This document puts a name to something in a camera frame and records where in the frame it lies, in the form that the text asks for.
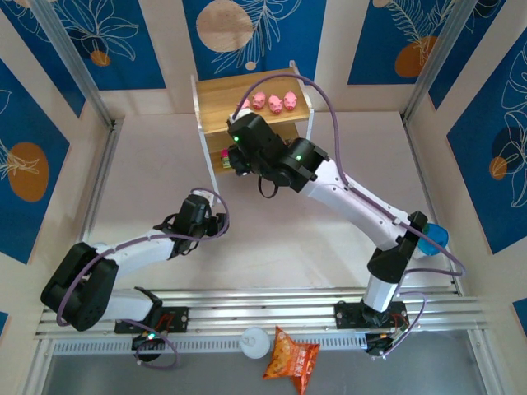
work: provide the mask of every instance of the floral wall pattern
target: floral wall pattern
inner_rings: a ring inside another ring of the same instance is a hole
[[[0,61],[0,253],[28,262],[68,148]]]
[[[493,253],[527,236],[527,30],[448,134]]]
[[[165,88],[138,0],[51,4],[100,90]],[[0,7],[78,116],[84,97],[26,2],[2,0]]]
[[[348,85],[413,84],[456,0],[371,0]],[[436,107],[505,0],[479,0],[431,89]]]
[[[183,0],[198,78],[285,68],[292,59],[314,78],[325,3]]]

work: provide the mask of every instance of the wooden shelf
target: wooden shelf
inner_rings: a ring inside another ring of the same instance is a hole
[[[285,141],[287,139],[294,140],[298,137],[298,131],[294,123],[280,123],[278,125],[272,126],[273,131],[280,135],[280,137]],[[211,144],[208,143],[209,139],[214,141],[215,147],[219,147],[216,151],[213,151]],[[211,156],[212,168],[214,169],[215,174],[222,174],[232,171],[232,168],[225,169],[222,164],[222,150],[228,148],[233,144],[231,136],[227,133],[217,134],[213,136],[207,136],[208,150]]]
[[[234,112],[241,97],[249,86],[262,77],[280,72],[295,73],[293,67],[271,72],[256,72],[243,76],[217,78],[214,80],[196,82],[198,96],[199,117],[205,135],[226,132],[226,120]],[[251,96],[257,91],[262,91],[267,97],[277,95],[280,98],[288,91],[293,91],[297,102],[293,111],[283,110],[280,114],[273,114],[266,105],[263,109],[256,111],[268,124],[290,123],[306,120],[310,117],[310,109],[305,102],[299,80],[290,77],[278,77],[264,82],[258,86]]]

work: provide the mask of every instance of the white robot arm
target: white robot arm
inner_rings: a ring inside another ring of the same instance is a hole
[[[385,320],[383,313],[418,242],[417,236],[399,224],[422,231],[427,218],[419,211],[409,215],[390,206],[349,176],[347,183],[343,183],[335,162],[326,152],[303,138],[285,144],[250,109],[242,109],[236,119],[231,117],[229,134],[236,143],[229,148],[229,161],[238,175],[252,172],[260,181],[272,181],[274,194],[278,187],[305,194],[331,207],[373,241],[377,250],[368,263],[371,277],[363,297],[363,313],[367,322],[380,324]]]
[[[101,319],[146,321],[155,327],[164,313],[161,301],[143,288],[114,290],[114,283],[152,263],[187,255],[203,236],[214,238],[225,233],[227,215],[213,216],[211,200],[206,193],[192,192],[178,213],[140,238],[110,246],[73,245],[40,300],[78,331],[91,328]]]

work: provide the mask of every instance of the wall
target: wall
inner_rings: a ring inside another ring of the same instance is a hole
[[[507,0],[437,112],[424,100],[410,133],[440,221],[468,266],[466,284],[482,298],[506,370],[519,393],[527,390],[527,339],[511,303],[527,296],[527,239],[492,255],[446,134],[527,26],[527,3]]]
[[[189,29],[185,20],[182,2],[140,0],[142,12],[156,50],[166,87],[174,104],[176,114],[193,113],[190,74],[197,75]],[[329,94],[334,106],[340,111],[348,110],[402,110],[413,85],[369,85],[349,86],[347,84],[353,59],[361,35],[362,24],[368,8],[368,0],[354,2],[326,2],[324,24],[319,43],[315,82]],[[167,108],[162,92],[104,94],[125,96],[113,109],[120,108],[119,114],[161,114]],[[311,95],[316,109],[324,109],[318,95]]]
[[[0,388],[13,394],[24,383],[33,356],[40,292],[80,231],[91,191],[86,185],[107,131],[89,105],[80,118],[74,114],[2,13],[0,36],[0,58],[70,142],[30,261],[24,265],[0,254],[0,311],[10,314],[0,339]]]

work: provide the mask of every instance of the pink toy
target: pink toy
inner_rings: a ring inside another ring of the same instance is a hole
[[[241,109],[248,109],[250,107],[249,99],[245,99],[244,105],[241,106]]]
[[[282,101],[276,95],[269,96],[269,108],[275,114],[280,114],[282,112]]]
[[[283,98],[283,104],[289,111],[292,111],[296,107],[296,95],[288,91]]]
[[[262,109],[265,106],[265,94],[258,92],[253,96],[253,107],[254,109]]]

